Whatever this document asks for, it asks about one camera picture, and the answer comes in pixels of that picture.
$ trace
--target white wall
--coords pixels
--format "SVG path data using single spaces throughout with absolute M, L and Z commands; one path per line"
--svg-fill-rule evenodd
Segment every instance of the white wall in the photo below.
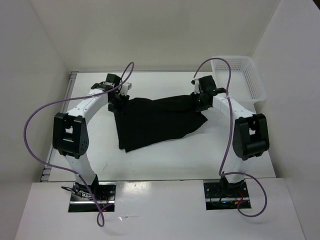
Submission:
M 319 239 L 320 11 L 312 0 L 282 0 L 253 58 L 267 93 L 270 156 L 287 183 L 307 239 Z
M 37 107 L 64 97 L 68 72 L 27 0 L 0 0 L 0 239 L 14 239 L 32 181 L 42 166 L 23 143 L 26 119 Z M 29 139 L 46 159 L 54 113 L 32 122 Z
M 248 55 L 279 0 L 30 0 L 71 71 L 194 70 Z

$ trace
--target red wire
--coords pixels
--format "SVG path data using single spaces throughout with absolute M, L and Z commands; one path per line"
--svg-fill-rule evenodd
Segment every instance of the red wire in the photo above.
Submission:
M 105 193 L 104 191 L 102 191 L 102 193 L 103 193 L 104 196 L 105 196 L 105 204 L 108 204 L 108 198 L 107 198 L 106 193 Z
M 240 201 L 238 202 L 238 204 L 239 203 L 241 203 L 243 200 L 244 200 L 244 195 L 243 195 L 243 193 L 238 189 L 238 193 L 241 195 L 241 199 L 240 199 Z

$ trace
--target white basket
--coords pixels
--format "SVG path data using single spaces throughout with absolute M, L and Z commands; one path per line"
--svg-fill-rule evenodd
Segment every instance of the white basket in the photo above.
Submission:
M 254 60 L 248 56 L 215 56 L 225 59 L 231 66 L 229 95 L 241 103 L 256 103 L 267 98 L 266 91 Z M 229 69 L 221 60 L 211 61 L 213 79 L 217 88 L 226 88 Z

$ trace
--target white panel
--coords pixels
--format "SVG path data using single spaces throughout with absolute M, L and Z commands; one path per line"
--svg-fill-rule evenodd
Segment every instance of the white panel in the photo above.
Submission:
M 261 183 L 268 206 L 261 216 L 245 218 L 236 209 L 207 211 L 201 180 L 118 182 L 115 212 L 104 214 L 103 228 L 96 212 L 68 213 L 70 193 L 61 186 L 71 183 L 34 183 L 16 240 L 303 240 L 285 180 Z M 264 205 L 263 194 L 253 180 L 247 186 L 252 209 L 245 212 L 256 213 Z
M 279 0 L 30 0 L 69 70 L 196 68 L 250 56 Z
M 319 239 L 320 11 L 312 0 L 283 0 L 253 58 L 267 100 L 270 155 L 279 177 L 293 178 L 292 199 L 307 239 Z
M 193 92 L 193 72 L 134 72 L 129 81 L 130 99 L 161 99 Z M 198 77 L 207 76 L 200 72 Z M 90 87 L 106 79 L 107 73 L 78 73 L 72 97 L 86 96 Z M 77 105 L 70 102 L 68 109 Z M 101 108 L 88 124 L 90 165 L 100 181 L 147 181 L 218 179 L 229 136 L 229 121 L 214 108 L 204 111 L 208 121 L 182 139 L 152 144 L 126 153 L 119 149 L 114 114 Z M 227 164 L 239 159 L 231 147 Z M 50 162 L 69 167 L 68 162 L 54 150 Z M 252 160 L 248 173 L 257 178 L 274 178 L 275 172 L 268 152 Z M 73 173 L 53 168 L 50 181 L 74 181 Z
M 0 0 L 0 239 L 12 240 L 32 181 L 43 166 L 27 153 L 23 128 L 43 103 L 63 98 L 68 72 L 27 0 Z M 37 155 L 46 159 L 52 117 L 44 110 L 29 128 Z

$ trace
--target black joint motor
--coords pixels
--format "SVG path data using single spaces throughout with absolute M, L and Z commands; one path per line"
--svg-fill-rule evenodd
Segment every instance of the black joint motor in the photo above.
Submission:
M 236 119 L 232 146 L 235 154 L 244 161 L 267 151 L 270 144 L 266 117 L 260 113 Z
M 204 76 L 198 79 L 199 81 L 199 92 L 200 93 L 191 93 L 191 96 L 194 101 L 195 110 L 201 112 L 211 108 L 213 106 L 214 96 L 225 93 L 224 88 L 217 88 L 216 83 L 211 75 Z
M 100 83 L 95 83 L 91 89 L 100 89 L 103 92 L 106 92 L 110 89 L 113 89 L 114 87 L 118 86 L 121 82 L 121 77 L 108 73 L 106 75 L 105 81 L 102 81 Z M 108 93 L 108 100 L 112 101 L 116 97 L 117 93 L 116 91 L 112 91 Z
M 53 120 L 52 146 L 63 156 L 79 159 L 89 147 L 86 120 L 58 112 Z

